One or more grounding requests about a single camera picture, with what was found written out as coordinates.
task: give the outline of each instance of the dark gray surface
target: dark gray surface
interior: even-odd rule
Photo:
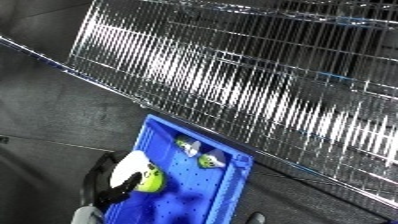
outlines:
[[[87,2],[0,0],[0,33],[64,61]],[[128,99],[0,47],[0,134],[129,149],[148,112]],[[20,138],[0,145],[0,223],[69,223],[83,175],[100,154]],[[244,223],[257,210],[267,213],[270,224],[383,221],[256,165],[234,223]]]
[[[0,145],[0,223],[70,223],[98,150],[11,138]]]

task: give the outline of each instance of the white object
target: white object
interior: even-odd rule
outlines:
[[[151,162],[143,151],[132,151],[122,161],[120,161],[113,170],[110,185],[112,188],[122,185],[131,175],[140,172],[144,174],[148,171],[148,164]]]
[[[213,162],[214,167],[225,167],[225,155],[224,152],[219,149],[214,149],[206,153],[207,158]]]

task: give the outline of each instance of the metal wire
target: metal wire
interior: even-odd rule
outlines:
[[[398,206],[397,0],[96,0],[68,65]]]

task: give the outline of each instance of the yellow-green object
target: yellow-green object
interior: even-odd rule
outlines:
[[[180,147],[188,157],[193,157],[198,154],[201,143],[186,135],[179,135],[175,139],[176,145]]]
[[[198,158],[201,168],[225,167],[225,155],[221,150],[214,149]]]
[[[161,191],[166,183],[164,173],[153,163],[148,163],[148,171],[142,174],[141,183],[135,188],[141,192],[158,192]]]

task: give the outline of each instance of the perforated bin bottom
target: perforated bin bottom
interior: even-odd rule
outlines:
[[[174,143],[179,134],[199,140],[200,153],[222,150],[226,167],[200,168],[197,157],[189,158]],[[252,166],[250,156],[152,115],[134,150],[145,151],[164,171],[165,188],[159,193],[131,193],[130,199],[108,210],[107,224],[230,222]]]

